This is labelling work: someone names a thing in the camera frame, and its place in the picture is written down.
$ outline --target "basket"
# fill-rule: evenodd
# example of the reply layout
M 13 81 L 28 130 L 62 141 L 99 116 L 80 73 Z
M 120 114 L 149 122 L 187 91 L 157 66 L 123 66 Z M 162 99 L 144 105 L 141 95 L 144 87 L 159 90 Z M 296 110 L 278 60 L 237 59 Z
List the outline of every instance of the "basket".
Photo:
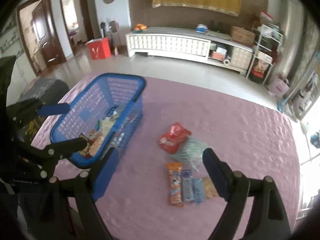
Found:
M 121 158 L 142 118 L 142 98 L 146 81 L 140 76 L 106 73 L 96 77 L 70 104 L 70 111 L 63 114 L 50 133 L 52 143 L 88 136 L 98 120 L 110 116 L 118 106 L 124 109 L 105 137 L 96 155 L 86 159 L 78 152 L 69 158 L 81 169 L 90 168 L 102 159 L 110 147 L 116 147 Z

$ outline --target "red container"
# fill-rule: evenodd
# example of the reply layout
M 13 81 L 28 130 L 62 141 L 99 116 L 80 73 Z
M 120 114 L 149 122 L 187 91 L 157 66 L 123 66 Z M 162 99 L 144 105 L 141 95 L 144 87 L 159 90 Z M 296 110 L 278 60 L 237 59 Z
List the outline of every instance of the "red container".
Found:
M 111 55 L 109 38 L 91 40 L 87 45 L 92 59 L 104 59 Z

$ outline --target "pink bedspread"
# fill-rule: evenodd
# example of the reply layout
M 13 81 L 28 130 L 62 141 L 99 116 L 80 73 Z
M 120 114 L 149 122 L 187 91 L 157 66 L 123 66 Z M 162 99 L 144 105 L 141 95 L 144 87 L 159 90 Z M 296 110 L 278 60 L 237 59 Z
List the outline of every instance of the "pink bedspread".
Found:
M 61 102 L 71 102 L 96 76 L 81 80 Z M 222 198 L 184 208 L 168 204 L 165 163 L 170 157 L 157 144 L 174 122 L 191 130 L 209 144 L 217 156 L 246 176 L 274 178 L 294 225 L 299 199 L 299 162 L 290 121 L 281 113 L 223 93 L 146 78 L 144 117 L 133 135 L 124 158 L 105 195 L 96 205 L 111 234 L 120 240 L 208 239 L 226 202 Z M 56 117 L 49 117 L 32 145 L 43 148 Z M 56 167 L 59 179 L 76 176 L 79 169 L 62 160 Z M 195 177 L 207 176 L 203 167 Z M 236 233 L 241 238 L 249 218 L 249 199 Z

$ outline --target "plastic wrapper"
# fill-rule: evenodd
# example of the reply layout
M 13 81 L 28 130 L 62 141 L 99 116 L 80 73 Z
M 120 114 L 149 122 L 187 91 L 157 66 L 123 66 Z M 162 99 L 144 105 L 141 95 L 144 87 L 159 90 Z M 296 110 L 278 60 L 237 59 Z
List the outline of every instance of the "plastic wrapper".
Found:
M 195 168 L 195 164 L 202 161 L 202 153 L 208 147 L 206 143 L 190 136 L 171 157 L 184 164 L 191 164 Z
M 191 135 L 191 132 L 176 122 L 170 127 L 169 132 L 160 137 L 159 144 L 166 152 L 175 154 L 189 135 Z
M 219 197 L 219 194 L 210 178 L 203 178 L 204 194 L 207 199 Z
M 181 198 L 181 171 L 182 163 L 167 163 L 170 178 L 169 204 L 183 207 Z
M 195 200 L 193 197 L 192 189 L 192 171 L 191 170 L 182 170 L 181 179 L 182 179 L 182 200 L 184 202 Z
M 200 204 L 205 200 L 204 186 L 202 179 L 192 179 L 193 196 L 195 198 L 195 204 Z

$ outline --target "red snack bag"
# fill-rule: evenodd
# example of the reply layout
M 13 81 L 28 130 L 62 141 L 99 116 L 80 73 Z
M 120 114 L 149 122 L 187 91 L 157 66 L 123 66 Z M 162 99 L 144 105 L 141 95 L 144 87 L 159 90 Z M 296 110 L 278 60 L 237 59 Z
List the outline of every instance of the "red snack bag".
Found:
M 191 135 L 191 132 L 176 122 L 170 127 L 169 132 L 160 137 L 159 144 L 166 152 L 175 154 L 189 135 Z

